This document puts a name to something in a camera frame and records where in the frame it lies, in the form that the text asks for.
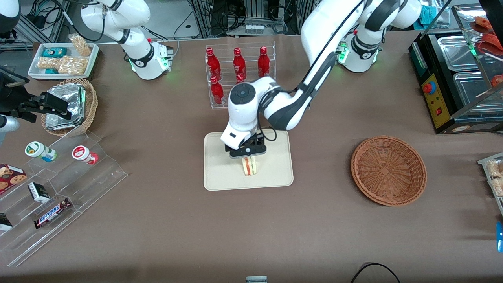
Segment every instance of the brown wicker basket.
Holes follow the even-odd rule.
[[[363,141],[351,158],[351,174],[371,200],[387,205],[409,204],[426,187],[425,164],[411,146],[391,136]]]
[[[71,83],[81,84],[86,90],[86,119],[79,127],[76,128],[75,131],[73,131],[74,134],[81,134],[84,133],[91,126],[94,120],[96,109],[98,107],[98,97],[96,96],[96,91],[94,90],[93,85],[86,79],[68,79],[60,82],[58,85],[60,86]],[[46,114],[42,114],[42,119],[40,119],[40,121],[42,122],[42,127],[44,127],[46,132],[50,134],[57,136],[64,136],[65,134],[73,130],[73,129],[63,129],[63,130],[51,131],[45,127],[45,119]]]

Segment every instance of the red and white cup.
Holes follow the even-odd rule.
[[[79,161],[86,162],[89,165],[98,162],[99,159],[96,153],[90,151],[85,146],[78,146],[74,148],[73,151],[71,152],[71,155],[73,156],[73,158]]]

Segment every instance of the beige tray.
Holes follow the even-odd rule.
[[[267,137],[274,137],[265,129]],[[275,141],[266,141],[267,152],[256,156],[258,171],[246,177],[241,159],[231,159],[220,140],[222,132],[204,138],[204,187],[209,191],[285,187],[293,183],[292,158],[288,133],[278,131]]]

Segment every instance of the cookie box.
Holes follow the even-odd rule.
[[[23,182],[26,178],[27,176],[23,169],[7,164],[0,164],[0,194]]]

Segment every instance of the snickers bar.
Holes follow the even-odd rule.
[[[31,182],[28,184],[28,188],[30,189],[30,194],[34,201],[44,203],[51,199],[44,186],[40,184]]]
[[[44,226],[47,222],[56,218],[63,212],[63,210],[67,209],[70,206],[72,206],[72,204],[70,203],[68,198],[65,198],[64,201],[58,203],[58,205],[56,205],[53,209],[49,210],[46,214],[42,215],[41,218],[33,222],[33,224],[35,224],[35,229]]]
[[[7,216],[4,213],[0,213],[0,230],[8,231],[12,228],[12,224],[7,219]]]

